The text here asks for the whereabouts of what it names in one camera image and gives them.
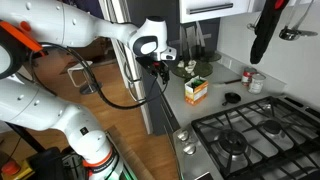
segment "small box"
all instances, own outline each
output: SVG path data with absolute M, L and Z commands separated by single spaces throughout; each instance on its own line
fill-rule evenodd
M 192 78 L 184 86 L 185 100 L 189 104 L 196 105 L 207 97 L 208 81 L 200 76 Z

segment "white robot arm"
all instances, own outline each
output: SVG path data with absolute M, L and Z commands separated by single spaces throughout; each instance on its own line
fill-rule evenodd
M 176 50 L 166 43 L 166 24 L 157 17 L 149 17 L 138 29 L 129 23 L 95 18 L 59 1 L 0 0 L 0 20 L 15 27 L 26 22 L 32 28 L 30 36 L 38 42 L 84 47 L 102 36 L 120 40 L 137 56 L 151 55 L 156 61 L 176 58 Z M 13 68 L 17 66 L 15 58 L 25 54 L 10 51 L 14 46 L 6 37 L 0 36 L 0 120 L 38 131 L 58 129 L 83 156 L 84 165 L 92 172 L 90 179 L 104 179 L 112 172 L 117 177 L 122 161 L 96 118 L 87 108 L 64 101 L 18 74 L 11 75 L 17 69 Z
M 0 19 L 19 27 L 27 22 L 38 42 L 68 47 L 85 47 L 97 37 L 120 40 L 135 55 L 157 54 L 157 60 L 174 60 L 176 50 L 167 46 L 163 19 L 148 17 L 138 29 L 130 23 L 118 24 L 89 15 L 59 1 L 0 0 Z

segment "white wall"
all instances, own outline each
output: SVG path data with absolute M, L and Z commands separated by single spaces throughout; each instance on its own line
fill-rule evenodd
M 305 12 L 308 4 L 300 5 L 293 23 Z M 261 62 L 253 67 L 285 83 L 285 93 L 308 102 L 320 109 L 320 35 L 300 37 L 296 41 L 279 38 L 280 30 L 287 22 L 290 8 L 281 16 L 274 36 Z M 218 50 L 245 63 L 250 63 L 250 51 L 255 34 L 246 28 L 254 23 L 260 13 L 224 17 L 221 19 Z M 312 30 L 320 34 L 320 0 L 316 0 L 308 16 L 300 26 L 302 30 Z

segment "wire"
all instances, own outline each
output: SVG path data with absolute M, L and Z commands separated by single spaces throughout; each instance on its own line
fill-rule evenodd
M 111 106 L 111 107 L 113 107 L 113 108 L 117 108 L 117 109 L 121 109 L 121 110 L 129 110 L 129 109 L 138 108 L 138 107 L 146 104 L 147 102 L 153 101 L 154 99 L 162 96 L 163 93 L 164 93 L 164 91 L 165 91 L 166 88 L 167 88 L 168 83 L 166 83 L 166 87 L 165 87 L 164 90 L 162 90 L 162 91 L 160 92 L 160 95 L 158 95 L 158 96 L 156 96 L 156 97 L 154 97 L 154 98 L 151 98 L 151 99 L 149 99 L 149 100 L 143 101 L 143 102 L 141 102 L 141 103 L 132 105 L 132 106 L 121 106 L 121 105 L 114 104 L 113 102 L 111 102 L 111 101 L 104 95 L 104 93 L 103 93 L 102 90 L 101 90 L 101 87 L 99 87 L 99 86 L 97 85 L 97 84 L 98 84 L 98 81 L 97 81 L 94 73 L 92 72 L 90 66 L 88 65 L 87 61 L 85 61 L 76 51 L 74 51 L 73 49 L 70 49 L 70 48 L 65 48 L 65 47 L 63 47 L 63 46 L 60 46 L 60 45 L 57 45 L 57 44 L 53 44 L 53 43 L 48 43 L 48 42 L 42 42 L 42 43 L 40 43 L 40 44 L 43 45 L 43 46 L 56 47 L 56 48 L 58 48 L 58 49 L 60 49 L 60 50 L 63 50 L 63 51 L 65 51 L 65 52 L 71 54 L 72 56 L 74 56 L 74 57 L 78 60 L 78 62 L 82 65 L 84 71 L 85 71 L 86 73 L 88 73 L 89 77 L 91 78 L 91 81 L 96 85 L 96 87 L 97 87 L 97 92 L 98 92 L 100 98 L 101 98 L 106 104 L 108 104 L 109 106 Z
M 21 137 L 19 137 L 19 140 L 17 141 L 16 146 L 14 147 L 14 149 L 13 149 L 13 151 L 11 152 L 10 156 L 9 156 L 8 159 L 6 160 L 6 163 L 5 163 L 5 164 L 7 164 L 7 163 L 10 161 L 10 159 L 12 158 L 14 152 L 16 152 L 17 147 L 18 147 L 18 145 L 20 144 L 20 141 L 21 141 Z

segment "wooden floor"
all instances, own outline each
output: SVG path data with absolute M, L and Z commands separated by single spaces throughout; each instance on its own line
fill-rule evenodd
M 41 59 L 38 62 L 36 72 L 43 83 L 61 98 L 87 106 L 100 121 L 103 129 L 116 126 L 155 179 L 178 179 L 174 154 L 167 136 L 147 135 L 140 109 L 118 110 L 104 104 L 97 94 L 80 95 L 67 74 L 59 75 L 68 61 L 66 58 L 62 59 L 64 60 Z M 135 104 L 124 87 L 117 64 L 96 67 L 93 71 L 97 79 L 103 83 L 103 92 L 112 102 L 120 105 Z M 58 130 L 29 132 L 45 148 L 57 146 L 63 149 L 68 146 L 65 136 Z M 0 145 L 0 150 L 10 154 L 19 137 L 13 132 L 0 134 L 0 139 L 1 137 L 4 138 L 4 142 Z M 21 140 L 13 158 L 20 161 L 34 153 L 35 151 Z

